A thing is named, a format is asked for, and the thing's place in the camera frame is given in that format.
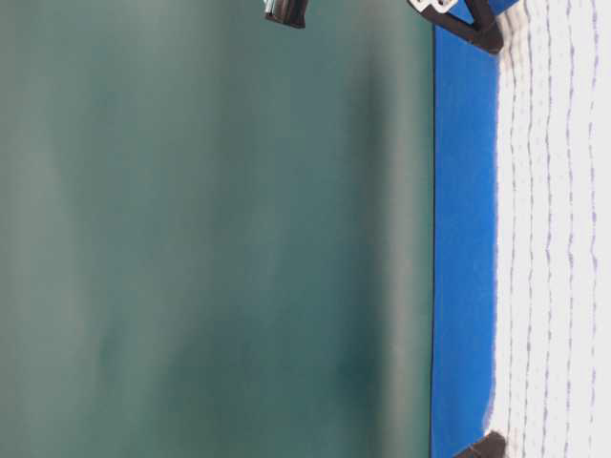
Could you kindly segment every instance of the striped cloth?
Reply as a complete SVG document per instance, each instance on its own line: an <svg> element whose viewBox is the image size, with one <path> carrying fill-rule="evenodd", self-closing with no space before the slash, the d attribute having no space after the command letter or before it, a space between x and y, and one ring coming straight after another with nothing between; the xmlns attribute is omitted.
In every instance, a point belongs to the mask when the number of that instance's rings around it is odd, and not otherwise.
<svg viewBox="0 0 611 458"><path fill-rule="evenodd" d="M488 430L512 458L611 456L610 3L500 16Z"/></svg>

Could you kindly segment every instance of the green mat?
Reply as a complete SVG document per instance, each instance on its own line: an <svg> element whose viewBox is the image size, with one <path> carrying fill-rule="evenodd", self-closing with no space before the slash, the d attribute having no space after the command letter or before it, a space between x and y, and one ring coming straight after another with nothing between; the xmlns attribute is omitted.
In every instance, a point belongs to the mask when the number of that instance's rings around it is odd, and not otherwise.
<svg viewBox="0 0 611 458"><path fill-rule="evenodd" d="M0 456L425 457L431 28L0 6Z"/></svg>

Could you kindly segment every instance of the blue stripe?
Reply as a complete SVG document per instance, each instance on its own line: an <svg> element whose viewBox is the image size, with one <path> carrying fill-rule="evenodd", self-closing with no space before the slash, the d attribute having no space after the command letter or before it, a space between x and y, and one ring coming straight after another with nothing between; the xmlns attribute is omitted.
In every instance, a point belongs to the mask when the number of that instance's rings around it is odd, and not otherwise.
<svg viewBox="0 0 611 458"><path fill-rule="evenodd" d="M432 457L448 458L483 435L493 391L498 68L445 31L435 41Z"/></svg>

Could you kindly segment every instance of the blue tape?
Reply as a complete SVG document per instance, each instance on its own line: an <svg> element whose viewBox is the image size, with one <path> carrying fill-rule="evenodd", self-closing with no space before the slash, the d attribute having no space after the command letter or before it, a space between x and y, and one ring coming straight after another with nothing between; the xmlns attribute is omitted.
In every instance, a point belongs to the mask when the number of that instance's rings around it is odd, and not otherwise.
<svg viewBox="0 0 611 458"><path fill-rule="evenodd" d="M432 457L449 458L482 437L493 390L498 72L446 31L435 42Z"/></svg>

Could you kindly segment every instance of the fabric texture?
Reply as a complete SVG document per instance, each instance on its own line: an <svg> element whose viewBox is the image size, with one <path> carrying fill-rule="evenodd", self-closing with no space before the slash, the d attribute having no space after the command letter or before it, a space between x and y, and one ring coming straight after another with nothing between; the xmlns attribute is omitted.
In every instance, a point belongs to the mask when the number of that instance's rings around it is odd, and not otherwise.
<svg viewBox="0 0 611 458"><path fill-rule="evenodd" d="M495 396L508 457L609 456L611 8L500 16Z"/></svg>

